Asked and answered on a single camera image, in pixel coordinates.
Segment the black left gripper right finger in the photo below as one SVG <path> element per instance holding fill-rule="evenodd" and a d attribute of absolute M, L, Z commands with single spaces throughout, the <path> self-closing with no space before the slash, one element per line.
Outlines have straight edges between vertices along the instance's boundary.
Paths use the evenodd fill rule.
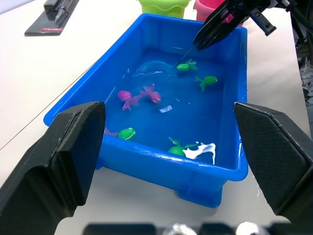
<path fill-rule="evenodd" d="M 233 105 L 250 169 L 275 215 L 313 221 L 313 141 L 285 113 Z"/>

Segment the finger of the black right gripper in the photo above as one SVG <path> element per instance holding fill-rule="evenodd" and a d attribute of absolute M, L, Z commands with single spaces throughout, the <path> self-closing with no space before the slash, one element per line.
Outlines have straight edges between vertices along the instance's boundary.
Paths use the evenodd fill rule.
<path fill-rule="evenodd" d="M 249 16 L 243 11 L 235 12 L 235 16 L 229 22 L 224 20 L 231 15 L 226 12 L 226 16 L 221 16 L 221 12 L 214 11 L 204 21 L 201 29 L 197 33 L 197 50 L 204 50 L 227 37 L 239 24 Z"/>
<path fill-rule="evenodd" d="M 207 17 L 194 38 L 194 45 L 213 45 L 227 37 L 235 29 L 235 21 L 226 21 L 231 14 L 230 0 L 225 0 Z"/>

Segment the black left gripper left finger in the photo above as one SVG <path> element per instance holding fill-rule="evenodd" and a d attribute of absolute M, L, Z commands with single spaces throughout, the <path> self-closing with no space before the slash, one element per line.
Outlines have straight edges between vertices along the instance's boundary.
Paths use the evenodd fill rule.
<path fill-rule="evenodd" d="M 52 235 L 86 203 L 106 120 L 103 102 L 59 113 L 0 189 L 3 235 Z"/>

